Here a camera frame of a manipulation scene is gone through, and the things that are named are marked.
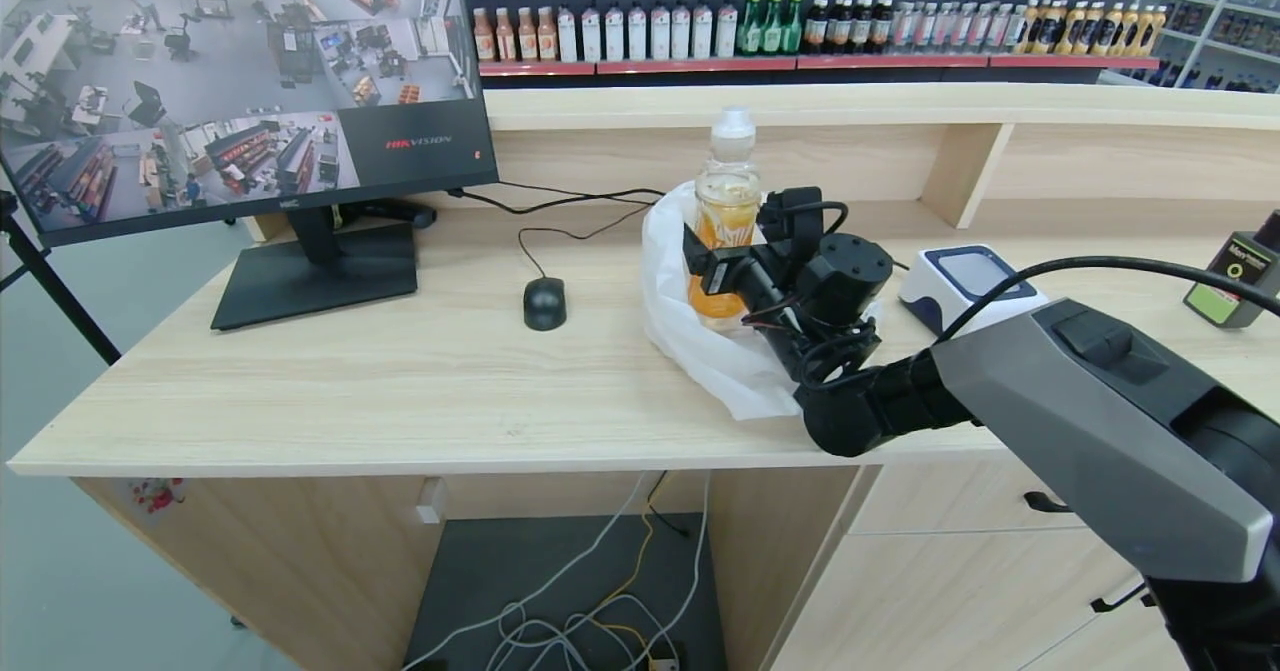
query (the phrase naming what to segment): brown bottle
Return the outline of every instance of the brown bottle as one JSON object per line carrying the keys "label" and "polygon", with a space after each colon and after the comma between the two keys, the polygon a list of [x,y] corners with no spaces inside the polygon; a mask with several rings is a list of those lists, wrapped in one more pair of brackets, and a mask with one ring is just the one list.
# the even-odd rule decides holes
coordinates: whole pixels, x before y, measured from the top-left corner
{"label": "brown bottle", "polygon": [[507,15],[507,6],[500,6],[495,12],[498,18],[498,59],[503,61],[517,61],[516,55],[516,29],[511,28],[511,15]]}

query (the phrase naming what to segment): mouse cable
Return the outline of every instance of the mouse cable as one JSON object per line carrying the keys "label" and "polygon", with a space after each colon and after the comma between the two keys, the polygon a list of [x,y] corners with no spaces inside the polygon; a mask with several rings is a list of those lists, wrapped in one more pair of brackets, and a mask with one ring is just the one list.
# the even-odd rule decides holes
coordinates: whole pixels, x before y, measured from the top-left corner
{"label": "mouse cable", "polygon": [[545,279],[547,278],[547,271],[543,270],[543,265],[539,264],[538,257],[534,257],[534,255],[529,252],[529,247],[525,246],[525,233],[527,233],[527,232],[557,233],[557,234],[567,236],[567,237],[570,237],[572,239],[576,239],[576,241],[589,241],[590,238],[593,238],[593,237],[595,237],[598,234],[602,234],[602,233],[607,232],[608,229],[612,229],[613,225],[618,225],[622,222],[626,222],[627,219],[630,219],[631,216],[635,216],[640,211],[648,211],[649,206],[652,206],[652,204],[643,204],[640,206],[636,206],[631,211],[626,211],[626,214],[623,214],[622,216],[618,216],[618,219],[614,219],[614,220],[609,222],[608,224],[600,225],[600,228],[598,228],[594,232],[588,233],[588,234],[576,234],[573,232],[567,232],[564,229],[552,228],[552,225],[525,225],[518,232],[516,232],[516,242],[520,243],[520,250],[525,252],[525,257],[529,257],[529,260],[532,261],[534,266],[538,268],[538,274],[541,278]]}

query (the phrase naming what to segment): cabinet door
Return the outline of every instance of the cabinet door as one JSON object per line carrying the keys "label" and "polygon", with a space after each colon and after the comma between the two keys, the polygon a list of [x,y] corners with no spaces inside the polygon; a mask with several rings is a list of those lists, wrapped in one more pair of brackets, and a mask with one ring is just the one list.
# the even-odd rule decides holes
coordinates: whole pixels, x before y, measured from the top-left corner
{"label": "cabinet door", "polygon": [[1088,529],[849,535],[773,668],[1012,671],[1132,575]]}
{"label": "cabinet door", "polygon": [[1178,644],[1165,630],[1158,608],[1133,599],[1100,613],[1069,639],[1050,649],[1027,671],[1185,671]]}

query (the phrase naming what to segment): gray floor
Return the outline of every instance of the gray floor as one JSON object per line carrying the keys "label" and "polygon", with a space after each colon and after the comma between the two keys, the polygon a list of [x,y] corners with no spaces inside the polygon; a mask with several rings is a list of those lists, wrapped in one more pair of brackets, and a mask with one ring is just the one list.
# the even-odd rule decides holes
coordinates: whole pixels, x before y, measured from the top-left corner
{"label": "gray floor", "polygon": [[[52,265],[128,348],[247,246],[243,225],[188,225],[58,248]],[[92,383],[102,362],[31,277],[0,296],[0,457]],[[0,471],[0,668],[289,671],[293,665],[68,480]]]}

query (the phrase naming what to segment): sticker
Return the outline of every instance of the sticker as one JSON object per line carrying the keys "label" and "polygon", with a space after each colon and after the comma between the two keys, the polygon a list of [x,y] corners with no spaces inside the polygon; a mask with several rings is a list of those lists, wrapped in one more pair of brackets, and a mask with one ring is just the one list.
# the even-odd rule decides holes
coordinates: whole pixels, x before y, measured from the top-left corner
{"label": "sticker", "polygon": [[140,515],[156,516],[184,502],[183,479],[127,479],[131,507]]}

